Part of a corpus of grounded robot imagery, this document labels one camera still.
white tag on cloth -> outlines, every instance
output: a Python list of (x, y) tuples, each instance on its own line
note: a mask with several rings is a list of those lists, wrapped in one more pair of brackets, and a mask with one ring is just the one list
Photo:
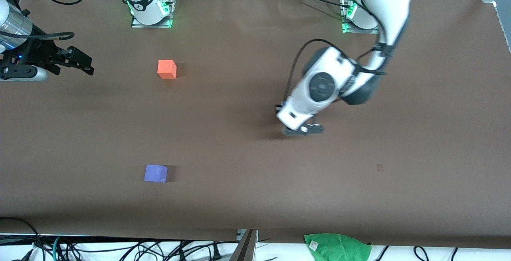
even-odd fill
[(316, 252), (316, 249), (318, 248), (318, 245), (319, 245), (319, 243), (317, 243), (316, 241), (312, 240), (310, 245), (309, 245), (309, 248), (311, 248), (312, 251)]

purple cube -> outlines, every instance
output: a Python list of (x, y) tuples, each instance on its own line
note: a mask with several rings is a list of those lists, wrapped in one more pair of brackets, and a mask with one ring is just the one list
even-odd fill
[(167, 168), (164, 165), (148, 164), (146, 167), (146, 176), (144, 176), (144, 181), (165, 183), (166, 170)]

brown table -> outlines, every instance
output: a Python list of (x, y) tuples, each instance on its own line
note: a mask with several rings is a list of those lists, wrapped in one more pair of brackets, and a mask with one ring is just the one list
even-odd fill
[[(130, 28), (121, 0), (21, 5), (46, 32), (74, 31), (58, 45), (96, 70), (0, 85), (2, 216), (43, 233), (511, 247), (511, 55), (491, 4), (413, 0), (376, 96), (329, 107), (325, 134), (303, 138), (273, 112), (299, 47), (325, 38), (355, 57), (375, 38), (343, 34), (334, 5), (179, 0), (168, 30)], [(146, 164), (177, 180), (144, 182)]]

orange cube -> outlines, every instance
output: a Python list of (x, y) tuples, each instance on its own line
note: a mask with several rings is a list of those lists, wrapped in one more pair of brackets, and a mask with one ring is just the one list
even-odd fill
[(175, 79), (177, 66), (172, 59), (158, 61), (158, 74), (162, 79)]

green cloth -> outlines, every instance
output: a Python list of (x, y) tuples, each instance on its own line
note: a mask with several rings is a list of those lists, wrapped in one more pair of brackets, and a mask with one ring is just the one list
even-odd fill
[(316, 261), (367, 261), (371, 245), (341, 234), (308, 234), (305, 243)]

